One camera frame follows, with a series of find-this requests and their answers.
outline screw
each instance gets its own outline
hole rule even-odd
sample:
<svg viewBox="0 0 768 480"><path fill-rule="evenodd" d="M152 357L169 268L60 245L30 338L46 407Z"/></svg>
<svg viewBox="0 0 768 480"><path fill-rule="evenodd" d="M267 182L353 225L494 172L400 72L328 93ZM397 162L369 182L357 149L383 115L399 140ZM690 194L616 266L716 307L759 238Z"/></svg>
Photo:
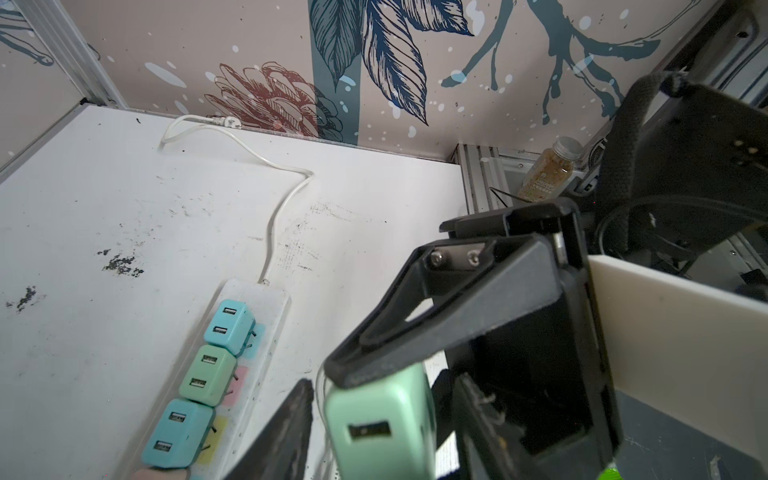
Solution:
<svg viewBox="0 0 768 480"><path fill-rule="evenodd" d="M480 250L470 250L467 252L467 261L472 266L478 266L480 264Z"/></svg>
<svg viewBox="0 0 768 480"><path fill-rule="evenodd" d="M445 255L442 254L440 250L433 250L432 253L429 254L429 263L437 268L438 266L441 266L445 262Z"/></svg>

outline wallpaper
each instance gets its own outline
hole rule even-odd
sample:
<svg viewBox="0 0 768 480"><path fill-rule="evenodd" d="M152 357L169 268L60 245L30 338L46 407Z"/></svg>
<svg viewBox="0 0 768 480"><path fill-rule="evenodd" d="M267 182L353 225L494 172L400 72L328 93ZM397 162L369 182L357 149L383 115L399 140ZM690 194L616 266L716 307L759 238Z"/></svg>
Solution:
<svg viewBox="0 0 768 480"><path fill-rule="evenodd" d="M0 0L0 167L82 98L9 0Z"/></svg>
<svg viewBox="0 0 768 480"><path fill-rule="evenodd" d="M590 140L716 0L62 0L133 108L419 157Z"/></svg>

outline red flower illustration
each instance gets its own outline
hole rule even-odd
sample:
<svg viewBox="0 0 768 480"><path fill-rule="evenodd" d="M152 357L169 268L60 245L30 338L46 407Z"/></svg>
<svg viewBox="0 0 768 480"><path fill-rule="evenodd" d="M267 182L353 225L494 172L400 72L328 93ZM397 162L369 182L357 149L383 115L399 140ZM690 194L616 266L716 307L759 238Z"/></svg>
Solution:
<svg viewBox="0 0 768 480"><path fill-rule="evenodd" d="M339 113L331 100L301 75L270 61L244 68L240 75L220 65L216 85L222 98L205 95L217 108L238 117L243 124L289 134L342 141Z"/></svg>

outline leaf illustration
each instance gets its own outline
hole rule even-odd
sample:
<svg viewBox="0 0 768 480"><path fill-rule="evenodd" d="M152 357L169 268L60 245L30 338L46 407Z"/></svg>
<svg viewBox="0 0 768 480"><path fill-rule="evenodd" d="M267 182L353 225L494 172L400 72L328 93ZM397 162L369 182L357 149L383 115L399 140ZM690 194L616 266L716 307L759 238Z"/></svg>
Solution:
<svg viewBox="0 0 768 480"><path fill-rule="evenodd" d="M362 24L362 61L393 104L427 123L426 73L399 0L369 0Z"/></svg>
<svg viewBox="0 0 768 480"><path fill-rule="evenodd" d="M333 83L360 53L362 39L361 0L313 0L310 22L317 51L331 70Z"/></svg>
<svg viewBox="0 0 768 480"><path fill-rule="evenodd" d="M461 0L402 0L402 10L413 28L421 31L450 31L472 36Z"/></svg>

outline mint green usb charger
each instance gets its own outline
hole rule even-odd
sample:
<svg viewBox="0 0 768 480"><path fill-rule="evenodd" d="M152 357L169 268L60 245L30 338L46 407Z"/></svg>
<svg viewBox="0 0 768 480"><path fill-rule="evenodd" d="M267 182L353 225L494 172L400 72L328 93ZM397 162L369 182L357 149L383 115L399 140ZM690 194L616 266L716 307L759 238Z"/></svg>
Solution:
<svg viewBox="0 0 768 480"><path fill-rule="evenodd" d="M221 402L237 366L234 355L219 346L203 345L179 385L179 395L215 407Z"/></svg>
<svg viewBox="0 0 768 480"><path fill-rule="evenodd" d="M343 480L434 480L435 407L421 363L354 389L333 386L324 410Z"/></svg>

